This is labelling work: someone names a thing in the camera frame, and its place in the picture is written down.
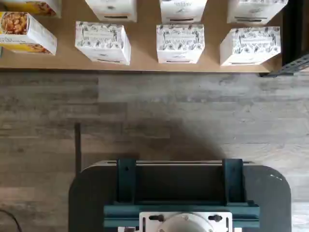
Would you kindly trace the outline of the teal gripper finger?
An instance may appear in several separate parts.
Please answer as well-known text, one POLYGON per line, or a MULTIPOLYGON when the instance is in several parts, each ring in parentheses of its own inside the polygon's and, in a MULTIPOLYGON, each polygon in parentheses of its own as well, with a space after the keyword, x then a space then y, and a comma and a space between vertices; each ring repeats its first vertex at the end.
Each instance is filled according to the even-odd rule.
POLYGON ((222 166, 226 204, 246 203, 243 160, 223 159, 222 166))
POLYGON ((134 203, 136 192, 136 160, 117 160, 117 201, 134 203))

